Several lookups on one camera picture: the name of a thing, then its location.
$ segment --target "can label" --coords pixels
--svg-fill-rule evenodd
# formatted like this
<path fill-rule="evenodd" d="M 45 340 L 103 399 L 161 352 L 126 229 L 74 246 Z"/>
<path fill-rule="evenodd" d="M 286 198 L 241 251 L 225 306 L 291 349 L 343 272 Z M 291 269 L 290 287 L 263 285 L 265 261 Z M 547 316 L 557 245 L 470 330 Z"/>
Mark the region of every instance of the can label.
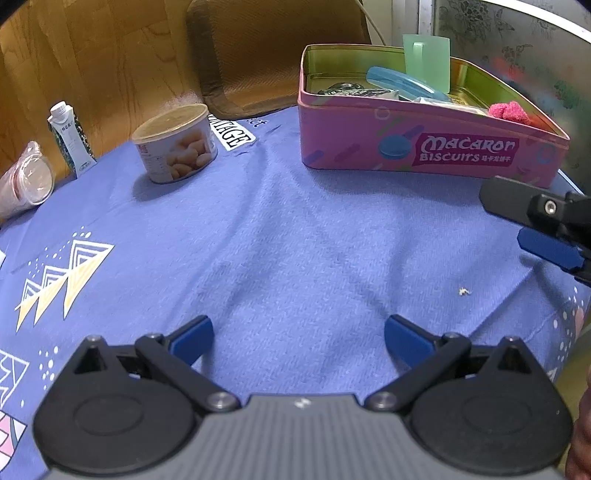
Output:
<path fill-rule="evenodd" d="M 136 147 L 148 177 L 154 183 L 171 183 L 188 178 L 217 156 L 217 146 L 207 117 L 169 137 L 137 143 Z"/>

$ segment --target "white bottle cap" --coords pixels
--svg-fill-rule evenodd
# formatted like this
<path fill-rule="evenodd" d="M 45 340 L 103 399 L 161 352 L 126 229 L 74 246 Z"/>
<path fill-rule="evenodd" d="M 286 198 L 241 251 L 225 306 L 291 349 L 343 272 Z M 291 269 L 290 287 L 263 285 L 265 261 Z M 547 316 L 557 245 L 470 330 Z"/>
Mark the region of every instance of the white bottle cap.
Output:
<path fill-rule="evenodd" d="M 68 105 L 66 104 L 66 102 L 56 103 L 54 106 L 51 107 L 50 112 L 54 121 L 62 123 L 67 118 Z"/>

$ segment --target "brown chair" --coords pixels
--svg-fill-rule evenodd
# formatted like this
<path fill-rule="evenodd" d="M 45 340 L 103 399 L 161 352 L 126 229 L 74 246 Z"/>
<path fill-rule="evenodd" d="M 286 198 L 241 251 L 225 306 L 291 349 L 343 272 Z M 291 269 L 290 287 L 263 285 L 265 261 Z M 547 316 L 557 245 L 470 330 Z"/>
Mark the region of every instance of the brown chair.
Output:
<path fill-rule="evenodd" d="M 187 27 L 204 101 L 224 119 L 295 105 L 306 45 L 371 43 L 354 0 L 193 0 Z"/>

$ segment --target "floral patterned panel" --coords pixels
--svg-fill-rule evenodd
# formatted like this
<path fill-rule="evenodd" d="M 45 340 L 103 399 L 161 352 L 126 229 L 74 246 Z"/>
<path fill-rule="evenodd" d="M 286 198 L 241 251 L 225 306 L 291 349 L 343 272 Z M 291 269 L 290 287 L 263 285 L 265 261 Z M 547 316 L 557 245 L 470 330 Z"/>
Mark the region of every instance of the floral patterned panel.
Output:
<path fill-rule="evenodd" d="M 450 38 L 453 56 L 507 82 L 570 135 L 563 170 L 591 192 L 591 44 L 479 0 L 436 0 L 434 7 L 433 34 Z"/>
<path fill-rule="evenodd" d="M 591 13 L 577 0 L 521 0 L 591 30 Z"/>

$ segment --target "green cup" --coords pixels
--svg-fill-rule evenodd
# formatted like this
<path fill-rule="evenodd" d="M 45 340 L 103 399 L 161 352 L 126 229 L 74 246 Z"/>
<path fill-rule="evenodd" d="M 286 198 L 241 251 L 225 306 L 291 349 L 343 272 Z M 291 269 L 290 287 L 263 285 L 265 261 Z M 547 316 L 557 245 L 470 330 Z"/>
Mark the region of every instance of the green cup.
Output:
<path fill-rule="evenodd" d="M 432 35 L 403 35 L 406 73 L 434 90 L 449 93 L 449 38 Z"/>

